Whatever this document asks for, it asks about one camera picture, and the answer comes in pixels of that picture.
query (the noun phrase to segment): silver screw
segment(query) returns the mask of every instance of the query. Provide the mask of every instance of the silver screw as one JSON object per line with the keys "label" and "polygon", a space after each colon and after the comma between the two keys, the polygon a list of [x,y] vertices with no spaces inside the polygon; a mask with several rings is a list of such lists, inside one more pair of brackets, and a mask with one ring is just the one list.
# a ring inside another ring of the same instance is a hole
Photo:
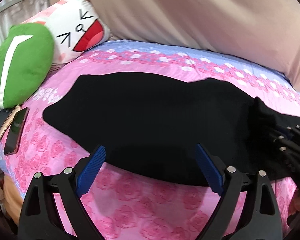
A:
{"label": "silver screw", "polygon": [[260,175],[261,177],[265,177],[267,174],[266,174],[265,171],[261,170],[261,171],[259,171],[259,175]]}
{"label": "silver screw", "polygon": [[34,174],[34,177],[35,177],[36,179],[40,178],[40,177],[41,177],[41,172],[35,173],[35,174]]}
{"label": "silver screw", "polygon": [[236,171],[235,167],[234,166],[229,166],[227,168],[227,171],[231,172],[231,173],[234,173]]}
{"label": "silver screw", "polygon": [[63,172],[65,174],[70,174],[72,172],[72,168],[71,167],[65,168],[65,170]]}

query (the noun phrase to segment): bedsheet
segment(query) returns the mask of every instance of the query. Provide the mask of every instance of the bedsheet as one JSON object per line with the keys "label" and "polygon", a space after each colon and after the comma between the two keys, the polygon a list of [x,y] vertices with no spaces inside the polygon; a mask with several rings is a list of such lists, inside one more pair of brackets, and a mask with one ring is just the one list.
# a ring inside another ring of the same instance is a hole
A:
{"label": "bedsheet", "polygon": [[[284,76],[257,64],[218,53],[135,41],[110,41],[85,52],[49,76],[22,107],[29,115],[15,155],[4,156],[7,133],[0,141],[0,167],[11,176],[22,198],[34,173],[60,173],[88,153],[71,138],[50,127],[42,111],[57,102],[82,74],[130,71],[165,75],[185,82],[213,77],[233,83],[284,114],[300,116],[300,94]],[[296,185],[290,178],[272,182],[284,232]],[[74,234],[61,199],[57,208],[67,232]],[[245,192],[226,231],[235,230]],[[208,187],[178,185],[146,178],[104,163],[90,191],[82,196],[92,221],[106,239],[187,239],[197,237],[219,197]]]}

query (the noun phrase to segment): smartphone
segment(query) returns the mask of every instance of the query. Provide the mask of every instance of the smartphone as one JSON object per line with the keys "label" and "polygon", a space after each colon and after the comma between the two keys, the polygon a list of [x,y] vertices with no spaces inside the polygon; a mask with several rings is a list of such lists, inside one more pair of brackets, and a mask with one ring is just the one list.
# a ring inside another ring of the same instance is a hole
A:
{"label": "smartphone", "polygon": [[26,107],[18,111],[11,123],[6,144],[4,146],[4,155],[11,155],[17,153],[19,149],[20,138],[25,124],[29,109]]}

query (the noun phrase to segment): pink tongue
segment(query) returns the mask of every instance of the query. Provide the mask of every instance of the pink tongue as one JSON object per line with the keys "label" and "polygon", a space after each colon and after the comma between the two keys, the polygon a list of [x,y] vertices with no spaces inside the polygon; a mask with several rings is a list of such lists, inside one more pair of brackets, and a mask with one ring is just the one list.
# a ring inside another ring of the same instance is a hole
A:
{"label": "pink tongue", "polygon": [[97,35],[94,35],[91,40],[88,42],[86,49],[90,49],[92,46],[98,44],[103,37],[103,31],[99,32]]}

